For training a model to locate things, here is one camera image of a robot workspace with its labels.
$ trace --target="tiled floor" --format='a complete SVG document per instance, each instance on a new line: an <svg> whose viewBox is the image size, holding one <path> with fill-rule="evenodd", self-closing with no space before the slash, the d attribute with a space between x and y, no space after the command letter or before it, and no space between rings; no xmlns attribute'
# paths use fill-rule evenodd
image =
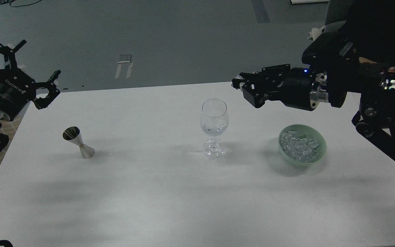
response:
<svg viewBox="0 0 395 247"><path fill-rule="evenodd" d="M0 164L4 158L4 155L11 143L11 141L13 140L14 135L16 134L17 128L19 127L19 124L22 121L22 117L23 116L17 116L12 122L5 122L2 121L1 123L2 128L0 129L0 133L4 133L7 136L9 136L9 144L4 148L4 150L0 153Z"/></svg>

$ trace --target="glass base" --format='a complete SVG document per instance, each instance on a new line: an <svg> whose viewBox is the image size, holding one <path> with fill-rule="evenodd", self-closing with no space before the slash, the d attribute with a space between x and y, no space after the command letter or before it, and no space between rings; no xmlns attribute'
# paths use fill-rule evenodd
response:
<svg viewBox="0 0 395 247"><path fill-rule="evenodd" d="M209 139L204 143L203 147L204 154L208 158L215 158L218 156L222 156L226 153L224 148L224 144L219 139Z"/></svg>

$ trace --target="bolt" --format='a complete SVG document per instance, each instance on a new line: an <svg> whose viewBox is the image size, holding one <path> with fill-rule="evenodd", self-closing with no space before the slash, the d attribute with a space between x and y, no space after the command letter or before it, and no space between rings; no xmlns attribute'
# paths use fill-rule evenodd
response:
<svg viewBox="0 0 395 247"><path fill-rule="evenodd" d="M367 117L375 117L378 112L374 108L369 107L365 109L364 113Z"/></svg>

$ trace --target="cable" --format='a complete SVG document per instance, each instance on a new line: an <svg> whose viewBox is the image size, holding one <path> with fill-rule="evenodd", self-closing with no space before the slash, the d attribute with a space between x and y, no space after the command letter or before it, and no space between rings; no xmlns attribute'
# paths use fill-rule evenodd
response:
<svg viewBox="0 0 395 247"><path fill-rule="evenodd" d="M30 6L30 5L33 5L33 4L36 4L36 3L39 3L40 1L42 1L42 0L38 0L38 1L36 1L36 2L34 2L34 3L30 3L30 4L25 4L25 5L18 5L18 6L13 6L12 5L12 3L13 2L15 2L16 0L12 0L10 3L9 3L9 5L10 6L12 6L13 8L17 8L17 7L23 7L23 6Z"/></svg>

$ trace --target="gray floor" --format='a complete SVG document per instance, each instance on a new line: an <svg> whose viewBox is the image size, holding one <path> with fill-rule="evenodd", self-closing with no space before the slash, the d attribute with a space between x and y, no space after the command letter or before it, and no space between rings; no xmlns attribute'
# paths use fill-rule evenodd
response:
<svg viewBox="0 0 395 247"><path fill-rule="evenodd" d="M18 65L38 82L60 69L63 91L229 81L265 66L303 66L307 33L324 24L326 8L290 0L43 0L0 5L0 43L26 39ZM129 78L128 64L115 78L121 54L132 54Z"/></svg>

